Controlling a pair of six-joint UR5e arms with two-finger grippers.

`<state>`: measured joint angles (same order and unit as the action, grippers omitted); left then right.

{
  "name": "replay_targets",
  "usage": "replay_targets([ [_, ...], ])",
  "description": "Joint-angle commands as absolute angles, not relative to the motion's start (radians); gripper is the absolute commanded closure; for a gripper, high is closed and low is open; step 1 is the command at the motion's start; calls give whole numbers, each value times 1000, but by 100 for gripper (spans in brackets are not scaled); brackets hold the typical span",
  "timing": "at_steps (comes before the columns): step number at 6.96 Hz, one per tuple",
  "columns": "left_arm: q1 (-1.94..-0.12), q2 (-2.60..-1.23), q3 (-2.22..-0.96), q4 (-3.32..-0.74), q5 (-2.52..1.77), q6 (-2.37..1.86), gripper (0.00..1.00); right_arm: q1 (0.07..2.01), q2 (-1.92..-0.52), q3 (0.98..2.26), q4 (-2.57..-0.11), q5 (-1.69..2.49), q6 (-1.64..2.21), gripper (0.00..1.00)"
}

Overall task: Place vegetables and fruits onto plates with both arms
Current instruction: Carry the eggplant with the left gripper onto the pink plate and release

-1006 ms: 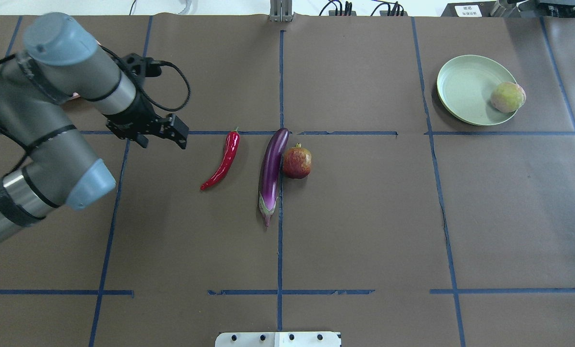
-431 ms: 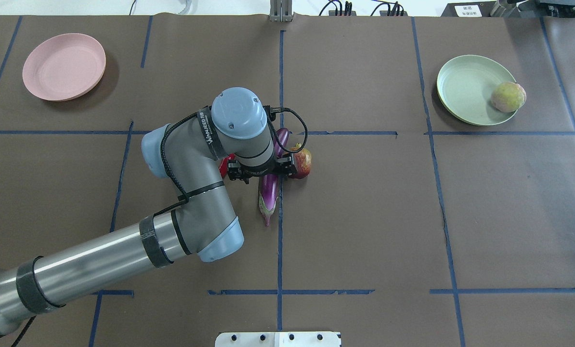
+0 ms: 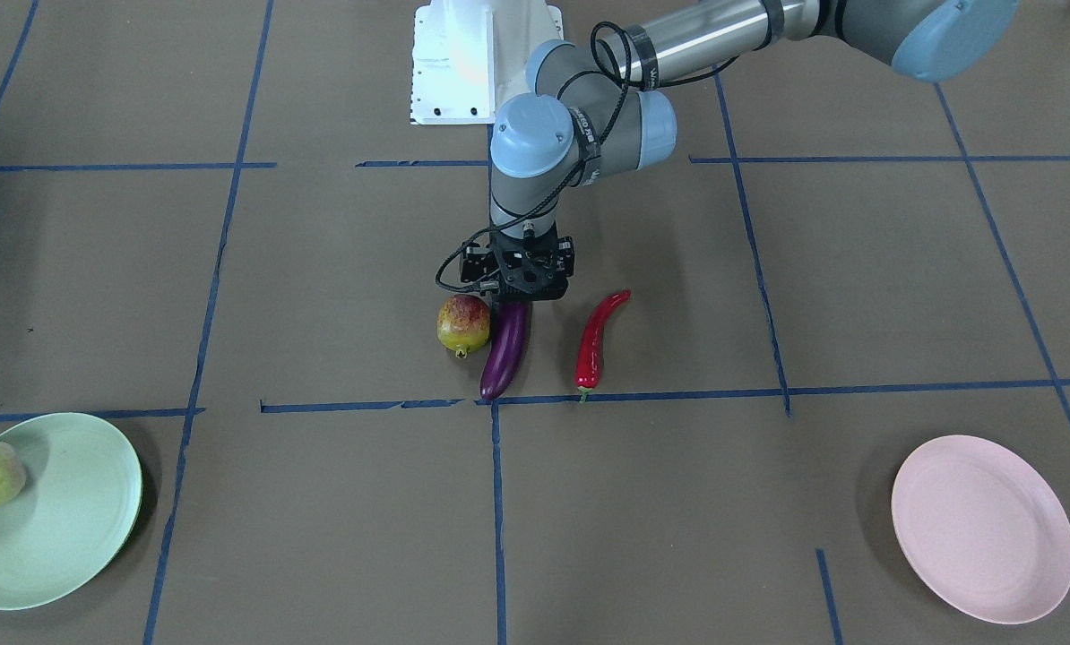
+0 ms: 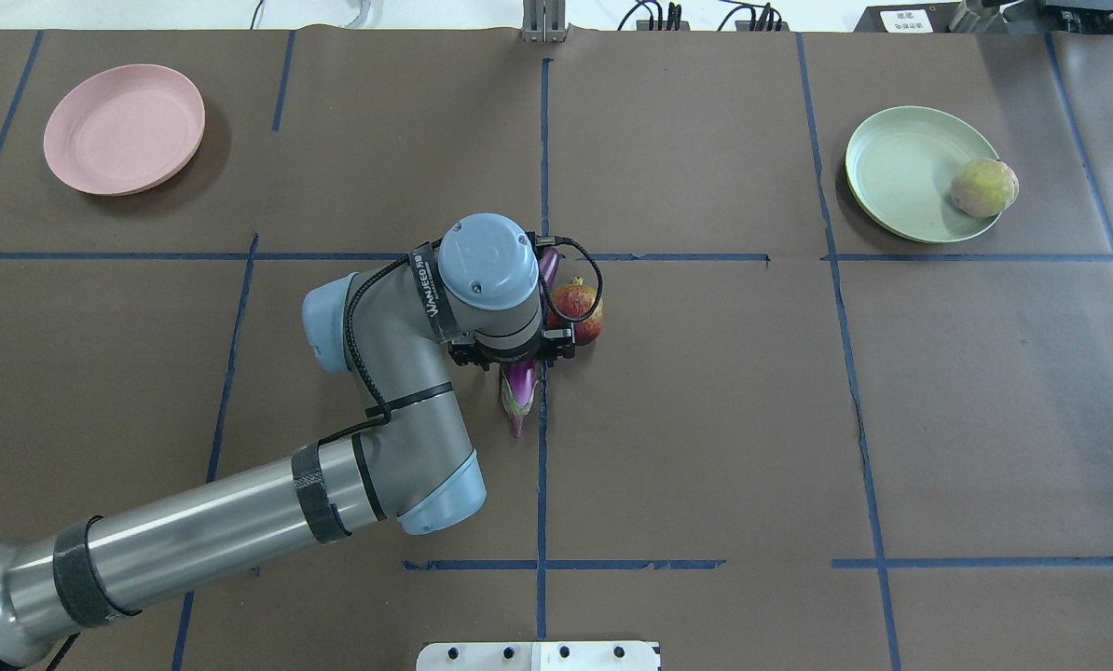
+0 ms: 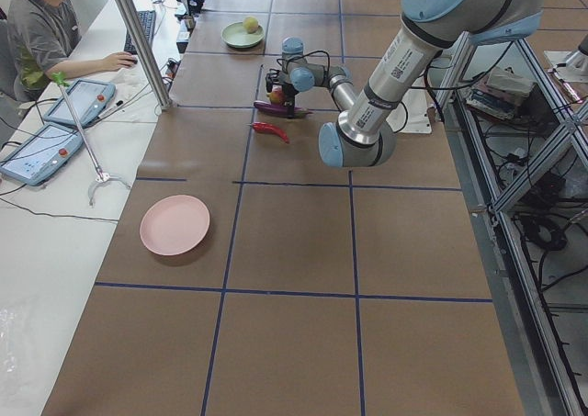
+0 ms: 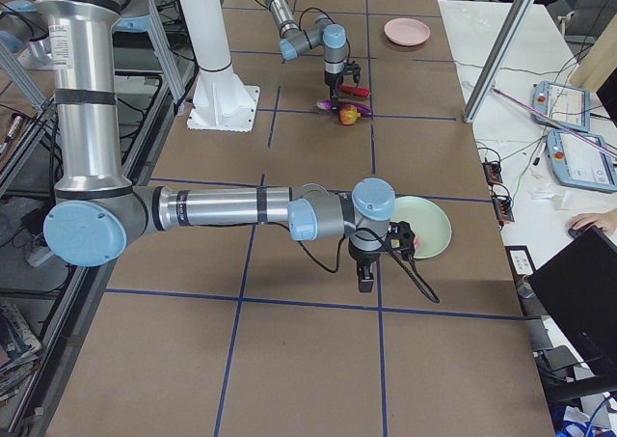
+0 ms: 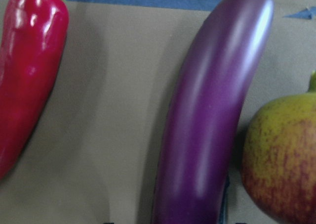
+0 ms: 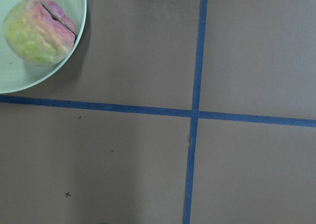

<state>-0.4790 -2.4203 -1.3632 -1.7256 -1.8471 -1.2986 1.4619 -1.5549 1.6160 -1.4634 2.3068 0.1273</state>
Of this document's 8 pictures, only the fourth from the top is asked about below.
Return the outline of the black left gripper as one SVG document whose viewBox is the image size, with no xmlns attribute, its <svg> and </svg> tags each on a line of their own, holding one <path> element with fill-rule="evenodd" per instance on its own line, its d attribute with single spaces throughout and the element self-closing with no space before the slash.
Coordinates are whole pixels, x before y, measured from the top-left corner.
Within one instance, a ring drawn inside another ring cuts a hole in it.
<svg viewBox="0 0 1113 671">
<path fill-rule="evenodd" d="M 535 330 L 521 330 L 521 336 L 526 339 L 515 343 L 514 335 L 492 338 L 480 332 L 462 333 L 459 339 L 450 341 L 449 357 L 457 366 L 474 365 L 487 371 L 493 364 L 539 362 L 551 366 L 575 356 L 574 330 L 568 323 L 552 330 L 540 324 Z"/>
</svg>

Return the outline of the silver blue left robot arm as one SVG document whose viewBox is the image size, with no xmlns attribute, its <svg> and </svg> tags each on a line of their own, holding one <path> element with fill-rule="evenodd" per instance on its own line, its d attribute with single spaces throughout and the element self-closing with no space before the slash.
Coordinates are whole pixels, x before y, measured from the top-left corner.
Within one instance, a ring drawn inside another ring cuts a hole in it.
<svg viewBox="0 0 1113 671">
<path fill-rule="evenodd" d="M 383 267 L 306 294 L 307 344 L 323 371 L 355 385 L 356 424 L 125 513 L 0 540 L 0 670 L 381 522 L 421 536 L 477 513 L 486 484 L 450 366 L 570 355 L 569 319 L 546 317 L 551 264 L 568 243 L 473 213 Z"/>
</svg>

